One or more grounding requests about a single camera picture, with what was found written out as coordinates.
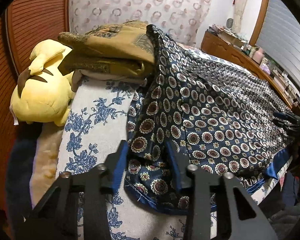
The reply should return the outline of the grey window blind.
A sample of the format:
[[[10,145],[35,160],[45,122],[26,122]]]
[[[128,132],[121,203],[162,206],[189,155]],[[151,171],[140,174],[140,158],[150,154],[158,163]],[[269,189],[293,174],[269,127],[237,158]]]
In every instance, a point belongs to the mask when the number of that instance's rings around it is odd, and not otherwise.
[[[300,24],[281,0],[269,0],[256,45],[300,87]]]

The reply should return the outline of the blue floral white sheet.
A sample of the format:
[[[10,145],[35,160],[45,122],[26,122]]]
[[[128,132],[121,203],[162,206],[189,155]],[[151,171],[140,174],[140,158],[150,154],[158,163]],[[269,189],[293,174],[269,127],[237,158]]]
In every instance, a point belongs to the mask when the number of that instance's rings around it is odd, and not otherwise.
[[[196,49],[189,50],[214,57]],[[64,128],[59,148],[58,172],[88,172],[104,162],[109,153],[115,152],[121,140],[128,141],[129,107],[136,90],[145,86],[84,77]],[[261,202],[270,193],[285,174],[290,161],[289,156],[289,161],[277,173],[277,178],[269,178],[251,194],[255,202]],[[186,218],[162,213],[142,204],[125,185],[127,170],[128,162],[120,189],[106,197],[111,238],[182,239]]]

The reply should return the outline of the pink bottle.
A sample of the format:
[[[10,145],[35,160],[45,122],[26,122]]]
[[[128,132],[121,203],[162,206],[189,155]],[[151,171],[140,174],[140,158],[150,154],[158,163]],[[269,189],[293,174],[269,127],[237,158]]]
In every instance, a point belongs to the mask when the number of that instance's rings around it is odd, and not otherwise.
[[[252,59],[253,59],[256,63],[261,64],[263,58],[264,58],[263,49],[262,49],[262,48],[258,48],[258,50],[256,50],[255,53],[253,54]]]

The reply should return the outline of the cardboard box on sideboard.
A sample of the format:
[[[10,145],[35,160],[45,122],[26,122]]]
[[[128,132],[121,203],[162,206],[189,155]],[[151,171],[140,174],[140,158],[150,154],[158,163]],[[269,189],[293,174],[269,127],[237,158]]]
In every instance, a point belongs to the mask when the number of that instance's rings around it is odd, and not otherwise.
[[[234,35],[233,33],[229,33],[227,31],[220,31],[218,37],[221,38],[223,41],[227,42],[228,44],[237,46],[239,48],[241,48],[247,43],[246,40],[243,40]]]

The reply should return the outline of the pink circle patterned curtain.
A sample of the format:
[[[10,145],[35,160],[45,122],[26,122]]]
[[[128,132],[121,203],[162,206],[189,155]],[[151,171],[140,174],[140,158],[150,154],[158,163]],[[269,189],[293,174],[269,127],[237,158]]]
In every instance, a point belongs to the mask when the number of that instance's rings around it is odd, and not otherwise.
[[[175,41],[194,46],[211,0],[69,0],[70,30],[86,33],[104,24],[142,21]]]

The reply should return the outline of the folded olive brown cloth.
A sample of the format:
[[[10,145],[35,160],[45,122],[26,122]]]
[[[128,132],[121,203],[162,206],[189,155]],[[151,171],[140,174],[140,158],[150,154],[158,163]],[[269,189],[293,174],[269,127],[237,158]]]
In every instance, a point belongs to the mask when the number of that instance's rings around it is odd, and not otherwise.
[[[147,24],[128,21],[106,24],[85,34],[61,32],[58,40],[72,51],[58,66],[62,75],[85,69],[144,79],[154,71],[155,57]]]

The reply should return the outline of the wooden sideboard cabinet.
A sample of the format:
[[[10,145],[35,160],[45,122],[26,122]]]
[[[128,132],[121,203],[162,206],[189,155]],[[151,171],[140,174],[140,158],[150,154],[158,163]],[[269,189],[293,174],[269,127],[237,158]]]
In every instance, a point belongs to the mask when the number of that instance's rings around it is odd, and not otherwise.
[[[292,103],[290,103],[285,97],[284,92],[279,87],[279,85],[277,85],[274,79],[269,74],[264,72],[253,59],[237,50],[235,47],[227,44],[221,38],[209,32],[208,30],[204,34],[201,44],[201,50],[212,56],[242,66],[249,70],[254,76],[257,76],[259,79],[267,80],[271,87],[273,87],[273,89],[276,91],[278,96],[286,103],[286,105],[290,109],[293,108]]]

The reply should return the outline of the navy patterned silk garment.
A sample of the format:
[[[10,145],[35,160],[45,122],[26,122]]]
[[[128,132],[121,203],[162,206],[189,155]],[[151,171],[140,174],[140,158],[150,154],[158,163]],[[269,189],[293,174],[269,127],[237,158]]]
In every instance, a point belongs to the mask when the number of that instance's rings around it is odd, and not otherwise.
[[[176,188],[169,149],[212,174],[231,172],[249,194],[289,161],[288,138],[273,123],[287,107],[246,69],[178,45],[154,25],[155,73],[131,101],[125,185],[142,204],[184,215],[190,195]]]

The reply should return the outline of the lavender pouch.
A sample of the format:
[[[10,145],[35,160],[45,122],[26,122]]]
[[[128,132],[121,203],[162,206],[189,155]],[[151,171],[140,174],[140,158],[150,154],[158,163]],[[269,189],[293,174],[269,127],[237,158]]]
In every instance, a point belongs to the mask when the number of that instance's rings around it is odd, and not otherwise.
[[[270,75],[270,74],[271,74],[271,72],[270,72],[270,69],[269,69],[268,65],[267,65],[267,64],[265,64],[265,63],[263,63],[263,64],[260,64],[260,69],[261,69],[262,71],[264,71],[265,73],[267,73],[268,75]]]

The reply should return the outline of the brown louvered wardrobe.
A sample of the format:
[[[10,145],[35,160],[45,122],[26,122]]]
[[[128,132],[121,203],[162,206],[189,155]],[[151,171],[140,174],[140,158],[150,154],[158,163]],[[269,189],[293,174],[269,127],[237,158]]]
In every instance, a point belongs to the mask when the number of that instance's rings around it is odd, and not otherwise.
[[[69,0],[0,0],[0,210],[7,210],[6,169],[15,141],[9,105],[33,47],[69,30]]]

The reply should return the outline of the yellow plush toy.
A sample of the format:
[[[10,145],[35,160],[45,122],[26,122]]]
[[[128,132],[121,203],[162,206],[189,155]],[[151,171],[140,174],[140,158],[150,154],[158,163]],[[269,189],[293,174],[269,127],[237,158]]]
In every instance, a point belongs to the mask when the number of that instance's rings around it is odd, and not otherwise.
[[[64,126],[70,112],[72,75],[62,75],[58,67],[71,48],[55,41],[43,40],[32,50],[31,64],[19,76],[10,101],[14,125],[24,121],[54,122]]]

